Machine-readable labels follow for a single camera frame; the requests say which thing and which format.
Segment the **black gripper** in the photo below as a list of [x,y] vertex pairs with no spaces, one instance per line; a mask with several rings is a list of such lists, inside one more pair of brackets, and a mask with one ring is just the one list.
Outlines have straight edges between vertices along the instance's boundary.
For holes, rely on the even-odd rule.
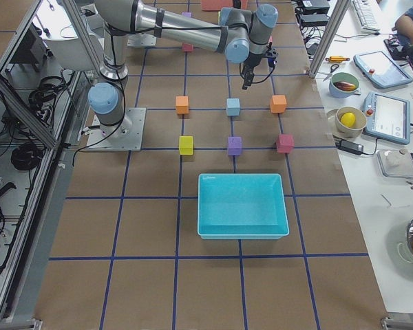
[[252,84],[254,79],[254,70],[261,63],[265,53],[255,54],[248,53],[248,57],[243,62],[243,67],[240,69],[240,75],[243,79],[242,89],[247,90]]

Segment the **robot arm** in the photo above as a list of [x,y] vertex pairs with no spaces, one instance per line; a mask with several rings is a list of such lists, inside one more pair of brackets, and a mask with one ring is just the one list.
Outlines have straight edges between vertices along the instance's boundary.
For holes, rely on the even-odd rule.
[[106,140],[123,137],[132,127],[124,92],[130,35],[149,34],[223,54],[227,61],[240,66],[243,89],[256,83],[254,69],[262,59],[268,61],[271,69],[276,66],[277,54],[269,39],[278,11],[270,4],[263,4],[254,12],[222,8],[216,24],[145,5],[142,1],[95,1],[94,4],[105,26],[100,64],[103,81],[93,86],[87,97]]

